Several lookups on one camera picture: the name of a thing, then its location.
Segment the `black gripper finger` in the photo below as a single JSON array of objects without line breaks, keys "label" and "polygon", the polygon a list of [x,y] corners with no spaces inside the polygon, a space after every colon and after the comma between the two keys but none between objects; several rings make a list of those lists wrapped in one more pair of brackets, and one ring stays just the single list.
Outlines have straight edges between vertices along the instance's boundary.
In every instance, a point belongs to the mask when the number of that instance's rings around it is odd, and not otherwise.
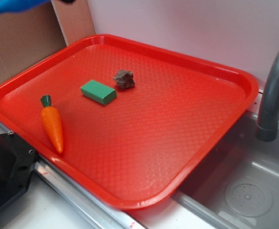
[{"label": "black gripper finger", "polygon": [[75,2],[75,0],[61,0],[62,2],[64,2],[64,3],[73,3],[73,2]]}]

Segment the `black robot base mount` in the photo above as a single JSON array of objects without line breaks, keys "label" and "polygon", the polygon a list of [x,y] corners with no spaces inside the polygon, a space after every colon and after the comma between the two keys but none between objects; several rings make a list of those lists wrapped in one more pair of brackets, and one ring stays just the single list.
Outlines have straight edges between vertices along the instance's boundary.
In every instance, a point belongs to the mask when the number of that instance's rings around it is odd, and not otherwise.
[{"label": "black robot base mount", "polygon": [[0,211],[27,192],[37,156],[19,135],[0,134]]}]

